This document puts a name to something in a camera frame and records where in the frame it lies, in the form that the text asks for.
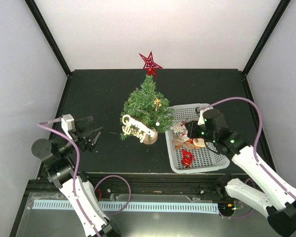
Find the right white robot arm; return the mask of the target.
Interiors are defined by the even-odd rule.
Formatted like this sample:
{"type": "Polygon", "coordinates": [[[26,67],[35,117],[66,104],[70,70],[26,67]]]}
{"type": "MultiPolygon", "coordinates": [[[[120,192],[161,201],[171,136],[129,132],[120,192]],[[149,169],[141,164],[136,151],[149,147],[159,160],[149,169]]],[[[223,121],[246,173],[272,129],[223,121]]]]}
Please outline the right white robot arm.
{"type": "Polygon", "coordinates": [[[216,184],[215,195],[244,202],[262,214],[280,236],[291,236],[296,231],[296,188],[282,179],[238,132],[228,128],[219,110],[198,107],[196,113],[198,121],[186,125],[188,137],[212,144],[220,155],[240,167],[259,186],[257,190],[232,178],[216,184]]]}

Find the white perforated plastic basket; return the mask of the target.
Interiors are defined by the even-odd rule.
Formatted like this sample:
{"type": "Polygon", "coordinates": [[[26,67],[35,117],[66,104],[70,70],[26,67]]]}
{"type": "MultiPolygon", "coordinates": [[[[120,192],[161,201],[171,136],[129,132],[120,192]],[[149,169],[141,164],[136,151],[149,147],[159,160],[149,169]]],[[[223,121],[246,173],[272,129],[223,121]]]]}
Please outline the white perforated plastic basket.
{"type": "MultiPolygon", "coordinates": [[[[196,112],[196,109],[198,107],[203,108],[206,106],[208,106],[208,104],[200,103],[172,106],[174,123],[183,122],[186,120],[198,121],[199,115],[196,112]]],[[[223,155],[216,154],[216,148],[211,143],[208,143],[206,147],[200,149],[194,148],[190,150],[189,152],[193,154],[194,160],[190,166],[184,166],[182,164],[182,150],[187,150],[187,148],[183,146],[176,148],[176,145],[173,144],[173,141],[179,136],[179,132],[174,132],[171,129],[165,132],[170,166],[175,173],[205,173],[225,169],[229,166],[230,161],[228,158],[223,155]]]]}

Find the white string lights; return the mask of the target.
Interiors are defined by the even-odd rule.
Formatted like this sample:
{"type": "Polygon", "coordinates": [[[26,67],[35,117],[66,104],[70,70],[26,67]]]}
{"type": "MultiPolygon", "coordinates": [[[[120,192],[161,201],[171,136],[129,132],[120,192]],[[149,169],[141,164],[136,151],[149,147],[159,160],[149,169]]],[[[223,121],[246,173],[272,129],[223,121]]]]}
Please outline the white string lights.
{"type": "Polygon", "coordinates": [[[143,121],[144,116],[149,117],[151,120],[154,121],[156,126],[160,126],[160,122],[157,118],[157,116],[150,111],[150,107],[154,108],[154,101],[155,98],[153,98],[150,102],[147,103],[132,103],[130,107],[134,111],[134,115],[137,119],[140,119],[140,121],[143,121]]]}

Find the red star ornament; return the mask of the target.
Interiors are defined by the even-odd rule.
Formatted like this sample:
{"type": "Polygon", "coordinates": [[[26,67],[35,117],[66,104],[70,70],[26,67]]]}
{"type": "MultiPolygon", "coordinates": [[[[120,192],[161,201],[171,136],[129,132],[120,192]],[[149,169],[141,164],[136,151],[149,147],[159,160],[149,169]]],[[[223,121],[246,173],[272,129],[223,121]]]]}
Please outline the red star ornament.
{"type": "Polygon", "coordinates": [[[147,70],[149,76],[157,77],[156,70],[163,69],[163,68],[154,61],[152,51],[149,53],[148,57],[145,57],[144,55],[142,55],[140,53],[139,53],[139,55],[142,58],[142,60],[144,61],[143,70],[147,70]]]}

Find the gold merry christmas sign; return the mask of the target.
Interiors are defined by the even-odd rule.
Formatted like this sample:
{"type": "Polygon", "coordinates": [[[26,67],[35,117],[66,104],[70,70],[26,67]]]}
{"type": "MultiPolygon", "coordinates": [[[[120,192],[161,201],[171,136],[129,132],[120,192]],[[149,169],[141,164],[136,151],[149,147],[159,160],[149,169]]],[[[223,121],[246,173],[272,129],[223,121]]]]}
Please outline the gold merry christmas sign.
{"type": "Polygon", "coordinates": [[[139,139],[140,143],[148,142],[157,137],[157,132],[148,128],[142,122],[136,120],[130,115],[123,115],[122,119],[122,133],[121,139],[125,140],[130,136],[134,136],[139,139]]]}

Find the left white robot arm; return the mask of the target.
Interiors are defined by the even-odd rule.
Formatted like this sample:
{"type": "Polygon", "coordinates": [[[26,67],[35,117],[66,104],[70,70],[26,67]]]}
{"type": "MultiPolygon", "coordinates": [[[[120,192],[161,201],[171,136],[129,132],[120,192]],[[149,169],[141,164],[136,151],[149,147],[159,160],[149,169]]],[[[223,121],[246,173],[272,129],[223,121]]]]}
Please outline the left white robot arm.
{"type": "Polygon", "coordinates": [[[87,237],[119,237],[118,227],[99,205],[95,183],[77,171],[80,152],[92,151],[102,131],[102,127],[87,131],[92,121],[92,116],[74,119],[67,114],[38,123],[38,127],[56,134],[57,138],[38,139],[31,151],[44,165],[49,182],[72,205],[87,237]]]}

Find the small green christmas tree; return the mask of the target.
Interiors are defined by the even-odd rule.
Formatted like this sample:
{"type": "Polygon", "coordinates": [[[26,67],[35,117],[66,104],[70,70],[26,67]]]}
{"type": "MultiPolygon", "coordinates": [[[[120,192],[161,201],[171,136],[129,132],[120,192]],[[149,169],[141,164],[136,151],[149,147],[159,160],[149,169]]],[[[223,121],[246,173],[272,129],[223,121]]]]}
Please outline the small green christmas tree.
{"type": "Polygon", "coordinates": [[[156,90],[153,76],[146,75],[140,88],[130,93],[124,103],[120,123],[121,140],[136,137],[141,143],[150,142],[173,125],[170,101],[156,90]]]}

